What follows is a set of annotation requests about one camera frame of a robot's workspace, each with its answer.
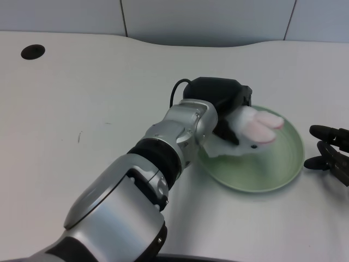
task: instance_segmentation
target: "robotic arm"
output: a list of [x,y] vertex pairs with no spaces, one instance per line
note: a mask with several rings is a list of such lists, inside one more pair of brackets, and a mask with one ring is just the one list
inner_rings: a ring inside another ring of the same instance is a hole
[[251,93],[235,80],[190,82],[184,99],[75,201],[63,235],[25,261],[151,261],[166,240],[160,211],[168,204],[169,189],[223,121],[219,116],[237,104],[250,104]]
[[310,127],[309,132],[320,139],[317,148],[321,156],[309,158],[304,162],[304,167],[313,170],[330,170],[340,182],[348,187],[349,157],[337,152],[331,145],[349,153],[349,130],[314,125]]

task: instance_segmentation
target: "round hole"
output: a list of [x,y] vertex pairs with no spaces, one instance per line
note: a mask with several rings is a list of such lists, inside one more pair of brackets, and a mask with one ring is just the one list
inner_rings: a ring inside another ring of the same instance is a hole
[[42,45],[30,45],[22,50],[21,57],[26,60],[34,60],[41,57],[44,53],[45,48]]

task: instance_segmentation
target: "pink bunny toy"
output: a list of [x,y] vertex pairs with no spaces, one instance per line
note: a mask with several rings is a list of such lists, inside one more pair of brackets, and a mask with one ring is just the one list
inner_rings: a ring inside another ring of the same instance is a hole
[[262,152],[276,139],[276,134],[271,129],[281,129],[284,126],[282,117],[257,111],[250,106],[239,107],[225,119],[239,140],[239,145],[212,134],[203,146],[210,158]]

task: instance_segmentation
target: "black cable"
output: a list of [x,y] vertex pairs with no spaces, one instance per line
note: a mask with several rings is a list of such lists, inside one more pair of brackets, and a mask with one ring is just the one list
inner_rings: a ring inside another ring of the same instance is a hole
[[187,82],[188,84],[191,84],[191,81],[189,79],[181,79],[179,80],[173,87],[172,93],[171,93],[171,98],[170,98],[170,108],[173,106],[173,98],[175,97],[175,92],[177,90],[177,87],[181,84]]

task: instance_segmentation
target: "silver robotic arm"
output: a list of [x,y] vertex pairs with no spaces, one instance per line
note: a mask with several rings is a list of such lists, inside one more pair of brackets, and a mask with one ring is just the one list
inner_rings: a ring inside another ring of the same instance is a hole
[[30,262],[150,261],[167,229],[169,189],[218,122],[210,102],[184,99],[114,161],[71,207],[63,235]]

